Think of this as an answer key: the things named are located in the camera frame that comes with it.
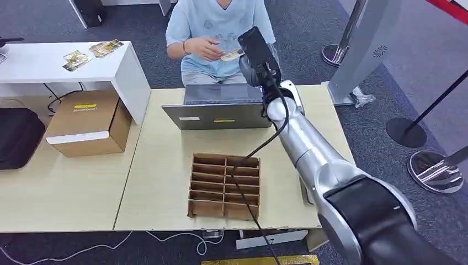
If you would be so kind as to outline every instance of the wire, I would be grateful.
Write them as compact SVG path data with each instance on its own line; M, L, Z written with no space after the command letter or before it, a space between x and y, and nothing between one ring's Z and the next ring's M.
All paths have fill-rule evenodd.
M208 250L208 245L206 243L210 243L210 244L213 244L213 245L218 245L219 243L222 242L222 240L224 239L224 231L222 232L222 236L221 236L221 239L218 241L218 242L212 242L212 241L207 241L207 240L204 240L201 236L199 235L196 235L196 234L193 234L193 233L180 233L180 234L177 234L177 235L173 235L173 236L170 236L166 239L159 239L157 236L153 235L153 233L149 232L149 231L146 231L150 236L156 238L159 242L165 242L169 239L173 239L174 237L177 237L177 236L182 236L182 235L190 235L190 236L195 236L195 237L198 237L201 241L200 243L198 243L198 245L196 246L196 252L198 253L198 255L200 256L204 256ZM203 252L200 252L200 246L201 244L204 244L205 245L205 251Z
M68 256L68 257L66 257L66 258L44 258L44 259L41 259L41 260L39 260L39 261L35 261L35 262L33 262L33 263L22 263L22 262L20 262L20 261L17 261L16 259L12 258L12 257L3 249L3 247L0 247L0 251L2 251L3 254L5 254L5 256L6 256L9 260L11 260L11 261L13 261L14 263L19 264L19 265L35 265L35 264L38 264L38 263L41 263L41 262L44 262L44 261L56 261L56 262L61 262L61 261L66 261L67 259L70 259L70 258L72 258L72 257L74 257L74 256L76 256L76 255L79 255L79 254L83 253L83 252L86 252L86 251L89 251L89 250L93 250L93 249L98 248L98 247L106 247L106 248L109 248L109 249L111 249L111 250L114 250L114 249L120 247L120 245L122 245L125 241L127 241L127 239L129 239L129 237L130 237L130 235L131 235L132 233L133 233L133 231L130 232L130 233L129 233L122 241L120 241L120 243L118 243L115 247L111 247L111 246L108 246L108 245L96 245L96 246L93 246L93 247L90 247L90 248L86 248L85 250L78 251L78 252L76 252L75 254L70 255L70 256Z
M51 107L52 104L54 104L54 103L57 102L57 101L59 101L60 103L62 103L62 98L66 97L66 96L69 96L70 94L73 94L73 93L75 93L75 92L84 91L84 85L83 85L83 83L78 82L78 84L79 84L79 86L81 87L81 90L71 91L71 92L66 93L66 94L63 95L63 96L58 97L58 96L57 96L54 92L52 92L52 90L50 90L50 88L44 83L44 85L45 85L47 88L49 88L49 91L52 92L52 94L54 94L54 96L55 96L55 99L52 100L52 101L49 103L49 105L47 105L47 109L48 109L50 112L55 113L55 110L52 109L52 107Z
M55 94L46 83L43 83L43 84L50 91L50 93L52 93L52 95L54 95L56 100L59 100L60 102L62 102L62 100L57 96L57 94Z
M279 259L278 259L278 256L276 255L276 253L274 252L273 248L272 248L272 244L270 243L270 241L268 240L267 236L265 235L265 232L263 231L262 227L260 226L260 223L258 222L257 218L255 217L255 215L253 214L252 212L252 209L247 201L247 198L246 198L246 195L244 194L244 192L241 190L241 187L239 186L239 183L237 183L237 180L236 178L234 177L234 172L236 171L236 169L240 166L242 166L245 162L247 162L247 160L249 158L251 158L252 156L254 156L258 151L260 151L262 148L264 148L265 146L267 146L269 143L271 143L276 137L278 137L278 135L281 134L281 132L284 130L284 128L286 128L288 122L289 122L289 109L288 109L288 105L286 104L286 100L284 99L284 96L283 94L281 93L281 90L279 89L278 85L276 84L276 82L274 82L274 78L272 76L272 73L268 70L268 66L267 65L264 65L265 67L265 70L267 71L268 73L268 78L272 81L273 83L273 86L276 90L276 92L278 93L279 97L281 98L281 102L283 103L283 106L284 106L284 109L286 111L286 119L284 121L284 123L282 124L282 126L275 132L274 135L272 135L267 141L263 142L259 147L257 147L255 150L253 150L251 153L249 153L246 157L244 157L238 164L236 164L234 166L234 168L232 169L232 172L231 172L231 178L234 182L234 184L236 185L237 189L239 190L243 200L244 200L244 203L245 205L247 206L247 209L250 213L250 216L252 217L253 221L255 222L255 224L257 225L258 227L258 230L260 231L260 234L262 234L262 237L263 239L265 239L265 242L267 243L267 246L268 248L270 249L270 252L272 253L272 256L273 258L275 259L277 265L281 265Z
M19 101L17 99L14 99L14 98L7 98L7 99L2 100L2 102L0 103L0 108L3 106L3 103L5 103L5 101L15 101L15 102L21 104L21 106L23 106L23 108L26 108L26 105L23 102L21 102L21 101Z
M196 246L196 252L201 255L201 256L204 256L208 250L208 246L206 243L210 243L210 244L213 244L213 245L218 245L222 242L222 240L224 239L224 231L222 232L222 236L221 236L221 239L218 241L218 242L212 242L212 241L208 241L208 240L205 240L203 239L201 236L197 235L197 234L193 234L193 233L179 233L179 234L176 234L176 235L173 235L173 236L170 236L168 238L165 238L165 239L160 239L159 237L153 235L151 232L149 231L146 231L149 235L151 235L152 237L154 237L156 240L158 240L159 242L165 242L167 240L170 240L170 239L173 239L174 237L178 237L178 236L182 236L182 235L190 235L190 236L195 236L197 238L199 238L201 241L200 243L198 243L198 245ZM118 247L120 247L123 243L125 243L125 241L127 241L127 239L129 239L129 237L131 236L131 234L133 233L133 231L131 231L122 241L120 241L117 245L115 245L115 247L111 247L109 245L96 245L96 246L93 246L93 247L90 247L90 248L86 248L84 250L81 250L81 251L78 251L76 252L75 254L72 254L66 258L43 258L41 260L38 260L38 261L35 261L35 262L32 262L32 263L23 263L21 261L17 261L16 259L14 259L13 257L11 257L8 252L3 249L3 247L0 247L0 251L3 252L3 254L5 255L5 257L7 257L10 261L18 264L18 265L35 265L35 264L38 264L38 263L41 263L41 262L44 262L44 261L55 261L55 262L61 262L61 261L66 261L70 258L73 258L74 256L76 255L79 255L83 252L87 252L87 251L90 251L90 250L93 250L95 248L98 248L98 247L105 247L105 248L109 248L111 250L115 250L117 249ZM201 244L204 244L205 245L205 251L204 252L200 252L200 246Z

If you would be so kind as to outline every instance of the gray carpet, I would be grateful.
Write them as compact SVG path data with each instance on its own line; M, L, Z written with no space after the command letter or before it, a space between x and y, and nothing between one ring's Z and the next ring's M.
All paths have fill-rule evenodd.
M351 13L355 0L339 1ZM402 1L395 41L384 64L419 113L468 69L468 26L427 1ZM447 153L468 145L466 98L468 80L424 119Z
M165 53L166 19L158 6L109 7L109 18L100 28L83 30L71 13L67 1L50 0L44 5L27 0L4 0L0 21L8 22L1 36L21 35L29 42L101 41L113 38L131 40L151 87L178 88L179 63ZM334 67L320 58L320 49L339 40L347 14L337 0L267 0L268 11L278 39L283 74L297 84L328 81ZM385 122L396 116L414 118L416 112L388 70L380 66L367 78L362 88L378 100L361 109L337 108L340 121L355 160L362 169L399 188L413 204L421 234L437 247L468 263L468 190L439 196L426 192L408 176L405 163L414 149L391 141ZM426 149L440 147L430 135ZM97 243L115 245L125 233L4 234L0 244L24 262L43 257L68 256ZM268 256L265 247L235 250L234 232L218 246L209 246L206 257L195 252L196 239L190 237L158 243L143 233L136 233L116 251L94 250L62 263L44 264L198 264L200 260ZM279 255L304 254L304 241L274 246ZM330 245L316 251L321 264L343 264ZM0 255L0 264L12 264Z

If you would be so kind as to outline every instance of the person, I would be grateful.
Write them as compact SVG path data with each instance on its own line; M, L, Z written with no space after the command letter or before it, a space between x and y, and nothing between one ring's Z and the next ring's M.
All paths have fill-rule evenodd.
M246 83L238 59L222 55L239 50L237 38L258 27L265 41L276 42L264 0L179 0L167 26L167 54L182 59L182 82Z

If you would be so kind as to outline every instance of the stanchion base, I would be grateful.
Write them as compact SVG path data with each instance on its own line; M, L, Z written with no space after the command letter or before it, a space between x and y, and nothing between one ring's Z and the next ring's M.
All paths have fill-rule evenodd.
M418 124L409 132L405 130L413 123L406 118L393 118L387 122L386 129L390 138L402 146L418 148L426 144L427 135Z
M445 159L445 156L433 151L419 151L408 160L408 172L416 183L424 189L437 193L454 193L463 186L463 175L458 167L453 167L442 172L437 177L423 182L421 179L427 177L423 172Z
M334 61L333 58L335 57L335 53L338 49L338 44L330 44L322 49L322 59L329 65L339 67L343 60L341 61Z

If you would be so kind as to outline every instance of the hand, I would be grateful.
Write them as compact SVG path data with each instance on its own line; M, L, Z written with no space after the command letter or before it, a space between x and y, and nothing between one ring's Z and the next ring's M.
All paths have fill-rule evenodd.
M185 41L185 51L191 54L196 54L198 57L206 61L217 61L224 54L215 45L220 41L210 37L192 38Z

